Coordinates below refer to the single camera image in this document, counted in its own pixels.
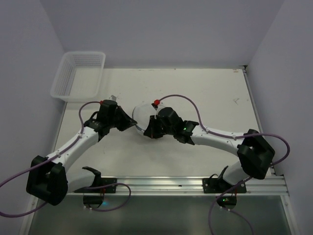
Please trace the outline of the white mesh laundry bag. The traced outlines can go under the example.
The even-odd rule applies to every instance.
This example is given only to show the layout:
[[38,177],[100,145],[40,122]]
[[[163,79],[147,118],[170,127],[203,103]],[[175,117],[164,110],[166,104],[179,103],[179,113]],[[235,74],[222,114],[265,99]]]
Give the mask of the white mesh laundry bag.
[[135,127],[140,135],[143,136],[146,131],[150,122],[150,116],[155,116],[156,113],[156,109],[149,103],[143,103],[134,107],[132,119],[137,122]]

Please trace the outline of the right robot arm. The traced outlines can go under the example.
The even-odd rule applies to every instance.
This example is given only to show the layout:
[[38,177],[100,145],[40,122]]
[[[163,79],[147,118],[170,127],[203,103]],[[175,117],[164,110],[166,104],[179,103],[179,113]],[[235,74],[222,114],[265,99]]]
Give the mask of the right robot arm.
[[209,146],[238,157],[217,179],[209,180],[214,190],[225,191],[249,177],[264,179],[275,155],[270,144],[253,129],[227,138],[225,134],[204,130],[198,122],[183,120],[171,107],[163,105],[147,105],[141,117],[144,118],[142,133],[146,137],[159,139],[171,135],[183,144]]

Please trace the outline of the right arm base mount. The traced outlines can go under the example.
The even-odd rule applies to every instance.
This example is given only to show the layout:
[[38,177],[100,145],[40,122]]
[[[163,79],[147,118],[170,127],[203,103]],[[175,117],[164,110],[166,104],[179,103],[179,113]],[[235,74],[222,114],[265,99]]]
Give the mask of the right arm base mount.
[[[219,175],[213,174],[208,178],[203,178],[202,179],[203,192],[218,194],[223,193],[229,188],[231,188],[232,185],[223,179],[224,173],[226,172],[227,169],[228,166],[226,166]],[[230,191],[229,192],[231,194],[230,196],[224,195],[220,199],[218,199],[217,204],[225,209],[234,209],[237,205],[237,194],[246,192],[247,192],[246,185],[245,183],[243,183],[237,188]]]

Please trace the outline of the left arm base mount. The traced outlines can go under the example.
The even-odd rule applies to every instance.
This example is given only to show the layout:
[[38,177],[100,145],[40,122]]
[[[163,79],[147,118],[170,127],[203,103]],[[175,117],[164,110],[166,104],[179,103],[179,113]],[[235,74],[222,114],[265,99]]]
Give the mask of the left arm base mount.
[[[106,186],[117,183],[116,178],[100,178],[97,183],[92,183],[91,187]],[[80,188],[74,191],[74,193],[83,194],[83,204],[87,208],[99,208],[104,203],[105,193],[115,193],[116,186],[110,186],[101,189],[85,189]]]

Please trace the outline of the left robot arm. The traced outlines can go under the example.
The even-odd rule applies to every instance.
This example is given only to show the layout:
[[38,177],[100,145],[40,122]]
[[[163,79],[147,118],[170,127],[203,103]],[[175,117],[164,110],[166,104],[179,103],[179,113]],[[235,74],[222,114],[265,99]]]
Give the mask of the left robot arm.
[[78,133],[62,147],[46,157],[37,156],[31,162],[26,184],[27,193],[56,206],[66,194],[78,189],[100,190],[104,183],[101,172],[91,167],[83,167],[78,179],[67,176],[71,166],[92,146],[100,142],[116,128],[125,131],[137,122],[113,100],[99,102],[99,110],[81,122]]

